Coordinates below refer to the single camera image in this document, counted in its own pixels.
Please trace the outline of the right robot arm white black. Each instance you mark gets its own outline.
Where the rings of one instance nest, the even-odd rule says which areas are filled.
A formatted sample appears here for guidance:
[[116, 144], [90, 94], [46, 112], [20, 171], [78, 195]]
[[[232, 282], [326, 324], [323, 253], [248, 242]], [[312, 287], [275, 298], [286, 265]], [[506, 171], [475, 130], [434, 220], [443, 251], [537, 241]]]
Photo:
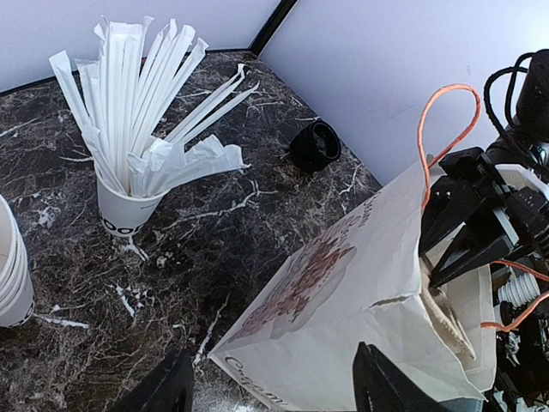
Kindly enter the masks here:
[[419, 252], [455, 237], [431, 272], [433, 288], [486, 264], [548, 256], [548, 51], [492, 74], [483, 99], [498, 139], [436, 163], [442, 175], [422, 217]]

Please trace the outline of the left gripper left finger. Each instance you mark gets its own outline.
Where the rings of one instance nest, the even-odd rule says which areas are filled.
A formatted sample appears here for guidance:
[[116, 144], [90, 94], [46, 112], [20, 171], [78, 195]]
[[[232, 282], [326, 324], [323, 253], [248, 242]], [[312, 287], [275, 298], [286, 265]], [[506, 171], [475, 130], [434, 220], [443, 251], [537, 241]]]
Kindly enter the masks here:
[[174, 349], [109, 411], [184, 411], [193, 404], [194, 370], [187, 349]]

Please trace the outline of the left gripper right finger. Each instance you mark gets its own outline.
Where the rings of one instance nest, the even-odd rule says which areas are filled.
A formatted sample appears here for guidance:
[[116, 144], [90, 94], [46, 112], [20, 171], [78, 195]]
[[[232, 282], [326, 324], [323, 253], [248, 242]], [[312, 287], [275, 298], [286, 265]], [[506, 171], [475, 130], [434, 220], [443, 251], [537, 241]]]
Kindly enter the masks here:
[[358, 412], [446, 410], [375, 345], [364, 342], [359, 343], [353, 360], [353, 394]]

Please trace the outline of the white printed paper bag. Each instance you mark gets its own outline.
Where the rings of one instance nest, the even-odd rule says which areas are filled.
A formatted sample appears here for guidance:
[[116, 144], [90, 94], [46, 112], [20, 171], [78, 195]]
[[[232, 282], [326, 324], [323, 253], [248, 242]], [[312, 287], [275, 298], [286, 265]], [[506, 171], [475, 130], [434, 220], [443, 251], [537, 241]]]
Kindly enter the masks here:
[[417, 163], [289, 257], [210, 359], [275, 410], [353, 409], [361, 343], [438, 401], [481, 399], [497, 369], [489, 269], [443, 287], [458, 322], [443, 333], [426, 272], [445, 246], [419, 254], [424, 198]]

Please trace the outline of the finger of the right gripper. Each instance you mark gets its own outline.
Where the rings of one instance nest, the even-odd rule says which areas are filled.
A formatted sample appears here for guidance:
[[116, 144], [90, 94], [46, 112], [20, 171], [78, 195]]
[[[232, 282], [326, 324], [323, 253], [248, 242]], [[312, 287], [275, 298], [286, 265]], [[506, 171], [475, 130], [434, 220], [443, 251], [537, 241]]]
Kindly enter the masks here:
[[454, 237], [431, 272], [430, 288], [440, 288], [457, 277], [505, 258], [520, 240], [512, 226], [467, 224]]
[[419, 253], [428, 252], [461, 225], [476, 209], [476, 192], [470, 188], [435, 190], [421, 221]]

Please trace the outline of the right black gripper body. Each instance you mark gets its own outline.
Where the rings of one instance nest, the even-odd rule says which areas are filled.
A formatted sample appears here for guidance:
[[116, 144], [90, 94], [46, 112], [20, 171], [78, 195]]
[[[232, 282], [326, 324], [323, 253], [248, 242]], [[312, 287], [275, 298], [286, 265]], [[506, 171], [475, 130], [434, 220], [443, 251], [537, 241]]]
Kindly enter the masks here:
[[533, 171], [513, 163], [495, 163], [481, 148], [445, 155], [433, 170], [441, 173], [435, 190], [470, 188], [476, 192], [476, 209], [462, 223], [477, 226], [512, 226], [520, 240], [548, 239], [548, 183]]

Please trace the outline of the brown pulp cup carrier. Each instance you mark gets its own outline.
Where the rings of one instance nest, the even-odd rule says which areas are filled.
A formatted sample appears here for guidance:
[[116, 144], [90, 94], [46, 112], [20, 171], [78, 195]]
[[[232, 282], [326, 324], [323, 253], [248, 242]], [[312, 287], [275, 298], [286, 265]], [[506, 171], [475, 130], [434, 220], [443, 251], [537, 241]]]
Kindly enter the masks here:
[[446, 293], [441, 288], [430, 287], [431, 265], [420, 258], [419, 267], [421, 274], [419, 296], [432, 328], [454, 354], [467, 354], [472, 360], [475, 360], [476, 353], [473, 344], [456, 316]]

